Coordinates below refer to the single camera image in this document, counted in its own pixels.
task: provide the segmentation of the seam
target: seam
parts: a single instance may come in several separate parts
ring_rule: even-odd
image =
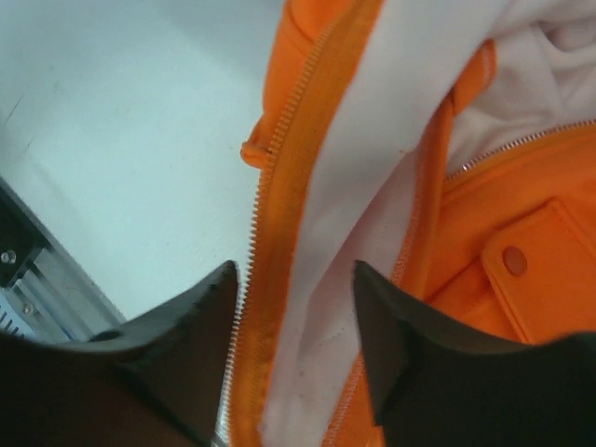
[[[308,55],[308,50],[315,44],[305,39],[300,33],[300,30],[296,29],[291,21],[289,21],[289,24],[291,26],[282,27],[281,32],[288,39],[288,43],[291,44],[301,56],[306,57]]]
[[[347,395],[345,396],[345,399],[343,399],[342,401],[340,411],[337,413],[338,417],[334,418],[335,422],[333,423],[332,427],[328,427],[328,434],[330,436],[327,445],[334,446],[337,442],[339,430],[344,425],[343,422],[345,419],[345,415],[347,414],[347,411],[350,408],[350,404],[352,403],[352,398],[354,397],[354,393],[356,392],[356,388],[358,387],[358,383],[360,381],[360,377],[362,376],[363,369],[364,368],[362,364],[362,357],[359,356],[355,365],[355,371],[353,374],[351,374],[352,377],[349,386],[347,387]]]
[[[481,257],[479,255],[475,256],[463,268],[461,268],[460,270],[458,270],[457,272],[455,272],[453,275],[451,275],[449,277],[449,279],[447,279],[447,281],[445,283],[443,283],[443,284],[441,284],[439,286],[438,289],[436,289],[435,291],[433,291],[429,295],[425,295],[423,301],[425,303],[427,303],[428,305],[432,305],[434,307],[434,304],[436,303],[436,300],[437,300],[438,296],[441,295],[447,289],[449,289],[454,284],[454,282],[456,282],[458,279],[460,279],[461,276],[464,275],[468,271],[469,268],[473,267],[474,264],[475,263],[478,263],[478,262],[480,262],[480,268],[483,269],[482,262],[481,262]],[[479,301],[480,301],[480,299],[478,299],[478,298],[475,297],[473,304],[474,305],[477,305]]]
[[[288,3],[284,7],[284,16],[285,19],[287,19],[288,24],[290,25],[290,27],[288,28],[282,27],[284,29],[284,33],[292,39],[293,45],[297,47],[300,46],[298,47],[298,49],[302,53],[306,54],[308,51],[304,50],[305,46],[311,48],[313,45],[315,45],[317,37],[309,35],[302,28],[302,26],[299,25],[299,22],[293,13],[290,3]]]
[[[525,325],[519,317],[519,312],[517,311],[513,300],[511,300],[510,296],[506,293],[507,288],[503,288],[502,284],[505,281],[500,280],[500,276],[496,274],[496,272],[499,272],[505,275],[503,265],[500,262],[500,257],[498,255],[502,251],[499,248],[508,246],[509,244],[507,243],[507,240],[516,239],[519,235],[527,233],[532,228],[536,228],[543,224],[552,212],[553,209],[549,208],[549,205],[547,205],[542,210],[536,212],[540,215],[534,214],[521,218],[521,221],[512,224],[513,227],[501,230],[487,243],[485,249],[487,252],[486,256],[481,255],[482,264],[484,265],[487,276],[492,279],[491,285],[495,288],[495,291],[498,291],[500,294],[500,298],[499,295],[497,295],[498,303],[503,307],[503,311],[505,312],[506,317],[510,319],[513,328],[520,333],[523,341],[527,343],[531,343],[531,340],[528,332],[525,330]]]
[[[567,207],[560,200],[556,200],[553,203],[554,211],[557,214],[557,218],[564,226],[566,232],[573,240],[576,241],[579,246],[584,249],[584,252],[596,263],[596,250],[594,249],[592,238],[586,233],[586,231],[579,225],[573,214],[567,209]]]
[[[443,195],[443,205],[447,205],[461,195],[467,194],[469,190],[479,189],[489,182],[497,181],[503,176],[511,174],[515,170],[525,169],[528,165],[534,165],[542,160],[559,156],[563,151],[572,150],[573,156],[585,156],[587,151],[593,152],[593,136],[591,134],[582,132],[579,135],[572,134],[569,136],[567,132],[574,131],[567,130],[564,133],[547,135],[539,140],[525,143],[512,151],[505,152],[501,155],[507,154],[508,156],[505,159],[500,159],[500,156],[495,157],[494,164],[488,169],[455,186],[450,186],[451,180],[446,180],[447,189]]]

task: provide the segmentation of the pocket flap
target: pocket flap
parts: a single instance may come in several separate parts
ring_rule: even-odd
[[[596,329],[596,250],[560,200],[496,233],[481,259],[523,341]]]

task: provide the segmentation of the snap button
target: snap button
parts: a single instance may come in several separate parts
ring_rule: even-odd
[[[507,247],[503,250],[503,263],[507,271],[514,277],[519,277],[528,269],[528,260],[517,247]]]

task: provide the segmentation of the stitching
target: stitching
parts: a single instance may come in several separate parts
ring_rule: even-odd
[[[579,244],[580,248],[596,263],[596,253],[594,253],[594,247],[592,245],[591,237],[584,231],[581,225],[578,224],[573,214],[569,212],[567,207],[560,201],[556,200],[553,202],[553,208],[555,214],[566,233]]]
[[[329,428],[329,441],[327,445],[333,446],[337,442],[337,435],[339,434],[340,428],[343,426],[343,422],[345,419],[345,414],[350,407],[350,403],[352,402],[352,398],[354,397],[354,393],[356,392],[356,388],[358,386],[360,377],[362,376],[363,365],[362,365],[362,358],[358,359],[358,363],[356,364],[355,374],[352,376],[352,380],[348,385],[348,393],[345,399],[343,399],[342,406],[340,411],[338,412],[338,416],[335,418],[335,423],[332,427]]]
[[[491,238],[491,240],[487,243],[486,246],[486,250],[489,252],[489,254],[487,254],[485,258],[487,261],[487,265],[485,266],[485,268],[488,269],[487,274],[489,275],[489,277],[494,280],[491,281],[491,284],[500,292],[500,299],[497,295],[498,303],[505,307],[504,311],[506,315],[508,314],[512,319],[511,324],[514,328],[519,329],[521,336],[525,339],[526,342],[530,341],[530,337],[528,336],[528,333],[525,330],[524,325],[522,324],[522,319],[519,317],[519,312],[517,311],[516,307],[513,305],[511,300],[508,298],[508,295],[506,294],[505,290],[503,289],[501,284],[503,281],[500,281],[499,276],[493,272],[503,272],[504,266],[500,262],[499,253],[501,252],[501,248],[503,246],[509,245],[507,241],[518,238],[519,235],[523,233],[528,233],[530,230],[532,230],[532,228],[536,228],[539,225],[543,224],[551,213],[552,209],[550,205],[547,205],[545,208],[535,211],[535,214],[530,214],[525,217],[522,217],[520,221],[513,223],[510,227],[502,229],[496,235],[494,235],[494,237]]]
[[[315,45],[315,39],[303,31],[289,6],[285,6],[282,11],[279,30],[302,56],[306,56]]]

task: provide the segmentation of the orange jacket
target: orange jacket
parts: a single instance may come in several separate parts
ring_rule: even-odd
[[[581,0],[287,3],[242,148],[262,174],[233,445],[383,444],[356,259],[513,340],[596,328],[590,24]]]

